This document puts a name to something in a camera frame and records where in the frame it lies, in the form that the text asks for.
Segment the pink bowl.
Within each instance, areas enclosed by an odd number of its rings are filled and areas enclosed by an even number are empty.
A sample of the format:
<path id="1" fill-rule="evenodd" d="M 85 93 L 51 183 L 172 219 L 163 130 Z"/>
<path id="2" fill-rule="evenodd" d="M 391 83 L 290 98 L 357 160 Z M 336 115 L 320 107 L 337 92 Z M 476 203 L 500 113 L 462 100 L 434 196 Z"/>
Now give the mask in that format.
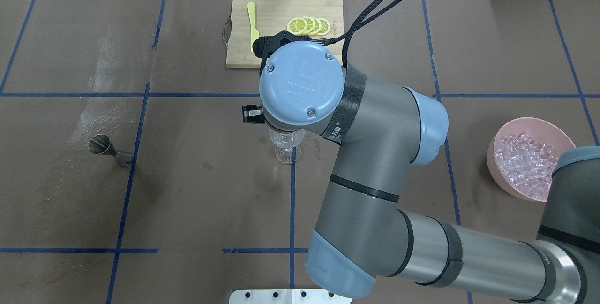
<path id="1" fill-rule="evenodd" d="M 487 150 L 493 180 L 517 198 L 546 202 L 559 157 L 576 148 L 564 131 L 534 117 L 520 117 L 499 129 Z"/>

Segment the bamboo cutting board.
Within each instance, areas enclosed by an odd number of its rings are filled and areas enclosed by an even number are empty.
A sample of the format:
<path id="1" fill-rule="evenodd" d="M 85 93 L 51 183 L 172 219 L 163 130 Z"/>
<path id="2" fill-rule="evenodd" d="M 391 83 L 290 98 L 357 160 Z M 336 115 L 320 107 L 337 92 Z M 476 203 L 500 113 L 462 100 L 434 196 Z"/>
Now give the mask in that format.
<path id="1" fill-rule="evenodd" d="M 259 68 L 261 60 L 250 51 L 251 26 L 248 3 L 255 4 L 254 26 L 260 36 L 273 36 L 287 30 L 294 18 L 323 18 L 330 30 L 322 38 L 345 33 L 343 0 L 232 0 L 232 31 L 228 40 L 228 68 Z"/>

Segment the clear wine glass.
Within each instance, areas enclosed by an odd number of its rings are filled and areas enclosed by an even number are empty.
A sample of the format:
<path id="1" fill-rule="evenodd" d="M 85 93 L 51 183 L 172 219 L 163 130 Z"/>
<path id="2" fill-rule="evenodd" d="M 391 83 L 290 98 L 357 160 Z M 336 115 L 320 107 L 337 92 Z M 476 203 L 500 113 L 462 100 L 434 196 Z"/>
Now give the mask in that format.
<path id="1" fill-rule="evenodd" d="M 304 129 L 294 132 L 281 133 L 269 129 L 269 136 L 275 147 L 277 160 L 285 165 L 291 165 L 302 157 L 301 143 L 306 135 Z"/>

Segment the yellow plastic knife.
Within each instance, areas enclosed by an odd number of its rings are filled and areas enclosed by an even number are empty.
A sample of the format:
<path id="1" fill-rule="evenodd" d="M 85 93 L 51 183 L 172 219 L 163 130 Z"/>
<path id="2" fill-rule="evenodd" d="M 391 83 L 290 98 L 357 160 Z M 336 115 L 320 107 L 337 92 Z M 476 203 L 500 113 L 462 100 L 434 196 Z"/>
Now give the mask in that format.
<path id="1" fill-rule="evenodd" d="M 247 3 L 247 13 L 249 18 L 249 32 L 250 32 L 250 52 L 254 52 L 254 43 L 258 40 L 260 32 L 256 26 L 256 4 L 254 2 Z"/>

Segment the steel double jigger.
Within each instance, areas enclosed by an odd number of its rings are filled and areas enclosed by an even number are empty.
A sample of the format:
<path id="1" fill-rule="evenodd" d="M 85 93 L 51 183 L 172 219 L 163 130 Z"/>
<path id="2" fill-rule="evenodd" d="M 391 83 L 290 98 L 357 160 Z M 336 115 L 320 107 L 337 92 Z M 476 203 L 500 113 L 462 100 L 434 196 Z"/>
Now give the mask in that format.
<path id="1" fill-rule="evenodd" d="M 133 163 L 133 154 L 120 152 L 108 135 L 98 134 L 92 137 L 88 144 L 89 151 L 96 156 L 111 156 L 119 167 L 127 168 Z"/>

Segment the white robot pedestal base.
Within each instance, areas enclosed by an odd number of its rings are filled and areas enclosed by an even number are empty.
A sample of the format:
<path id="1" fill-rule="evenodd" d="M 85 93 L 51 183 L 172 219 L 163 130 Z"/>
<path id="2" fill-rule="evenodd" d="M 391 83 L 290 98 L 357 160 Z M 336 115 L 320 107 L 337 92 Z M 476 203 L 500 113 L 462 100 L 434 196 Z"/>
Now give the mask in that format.
<path id="1" fill-rule="evenodd" d="M 234 291 L 230 304 L 352 304 L 351 298 L 325 289 L 243 289 Z"/>

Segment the lemon slice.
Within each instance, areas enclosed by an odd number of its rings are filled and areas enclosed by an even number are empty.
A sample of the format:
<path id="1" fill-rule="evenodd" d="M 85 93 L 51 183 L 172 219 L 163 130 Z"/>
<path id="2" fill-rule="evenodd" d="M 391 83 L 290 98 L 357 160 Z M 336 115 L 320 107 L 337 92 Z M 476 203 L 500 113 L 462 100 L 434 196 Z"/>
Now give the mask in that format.
<path id="1" fill-rule="evenodd" d="M 330 29 L 331 29 L 330 21 L 326 20 L 325 18 L 319 18 L 318 22 L 319 22 L 320 29 L 317 33 L 317 36 L 326 36 L 330 32 Z"/>
<path id="2" fill-rule="evenodd" d="M 293 35 L 302 35 L 303 33 L 306 32 L 307 27 L 308 27 L 308 22 L 306 21 L 306 19 L 299 17 L 299 18 L 293 18 L 293 19 L 289 20 L 286 28 L 287 28 L 287 31 L 289 31 Z"/>

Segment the clear ice cubes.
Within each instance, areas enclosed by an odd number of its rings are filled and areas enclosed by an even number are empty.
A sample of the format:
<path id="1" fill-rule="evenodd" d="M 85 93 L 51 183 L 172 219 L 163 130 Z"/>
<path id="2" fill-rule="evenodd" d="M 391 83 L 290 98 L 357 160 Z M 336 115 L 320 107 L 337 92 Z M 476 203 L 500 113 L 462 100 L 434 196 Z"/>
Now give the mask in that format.
<path id="1" fill-rule="evenodd" d="M 558 162 L 553 146 L 523 132 L 502 137 L 493 154 L 502 175 L 521 195 L 546 202 Z"/>

